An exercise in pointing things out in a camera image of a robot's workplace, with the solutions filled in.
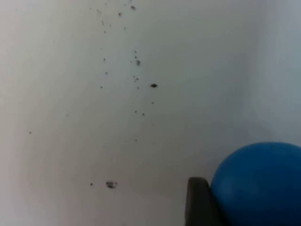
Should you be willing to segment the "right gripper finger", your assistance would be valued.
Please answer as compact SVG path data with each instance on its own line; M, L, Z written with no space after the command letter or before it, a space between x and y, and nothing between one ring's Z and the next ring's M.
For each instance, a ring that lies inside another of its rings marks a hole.
M210 185L202 177L190 177L187 183L185 226L225 226L226 220Z

